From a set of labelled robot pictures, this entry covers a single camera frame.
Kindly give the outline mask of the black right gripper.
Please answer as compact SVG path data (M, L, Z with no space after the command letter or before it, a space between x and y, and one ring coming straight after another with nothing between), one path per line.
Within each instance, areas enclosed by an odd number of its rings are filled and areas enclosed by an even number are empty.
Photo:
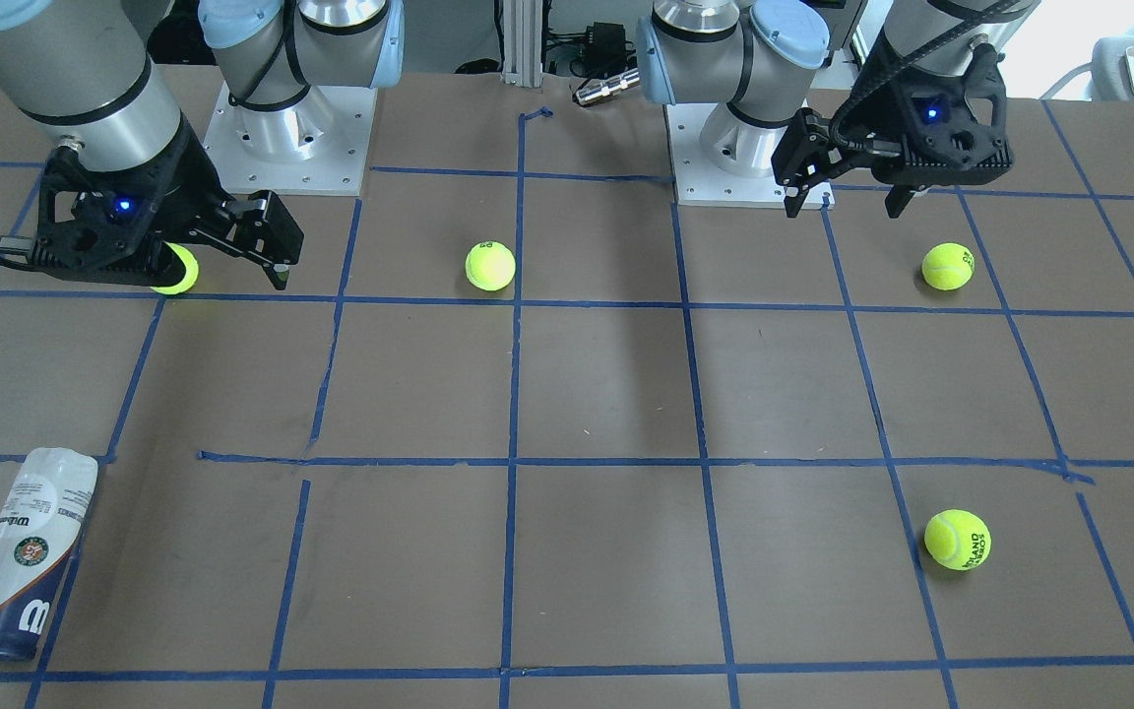
M166 243L204 245L257 265L287 288L303 230L274 189L230 199L191 126L156 157L118 171L93 171L83 153L56 147L40 182L32 236L0 236L0 265L69 282L162 286Z

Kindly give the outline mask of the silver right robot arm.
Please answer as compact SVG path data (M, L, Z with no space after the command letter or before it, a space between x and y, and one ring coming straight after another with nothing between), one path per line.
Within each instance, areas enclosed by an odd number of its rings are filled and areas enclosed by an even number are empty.
M346 159L358 179L356 115L330 94L375 93L401 78L401 1L202 1L204 44L223 73L220 105L256 189L225 188L118 1L0 1L0 88L51 141L31 236L0 236L0 268L67 282L177 294L194 286L202 245L244 259L284 290L303 230L266 170Z

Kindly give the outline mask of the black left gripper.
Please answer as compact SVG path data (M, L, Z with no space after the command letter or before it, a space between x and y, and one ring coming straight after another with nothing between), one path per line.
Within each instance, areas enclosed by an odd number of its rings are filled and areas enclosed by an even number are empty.
M971 48L962 75L937 75L911 64L877 84L900 64L902 53L890 37L879 35L850 98L833 112L839 138L885 147L882 157L870 154L868 167L877 182L892 185L886 196L888 219L900 218L919 187L978 187L1014 164L993 44ZM796 219L813 189L837 175L836 151L826 118L813 108L799 108L771 157L788 219Z

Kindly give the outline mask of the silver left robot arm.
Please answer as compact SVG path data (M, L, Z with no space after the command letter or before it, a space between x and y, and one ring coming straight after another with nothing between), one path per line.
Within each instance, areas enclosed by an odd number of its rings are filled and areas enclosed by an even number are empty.
M1012 170L1002 48L1032 1L895 1L832 113L807 94L858 18L838 1L657 1L638 23L645 98L665 107L676 197L694 206L832 206L858 169L887 216L933 187Z

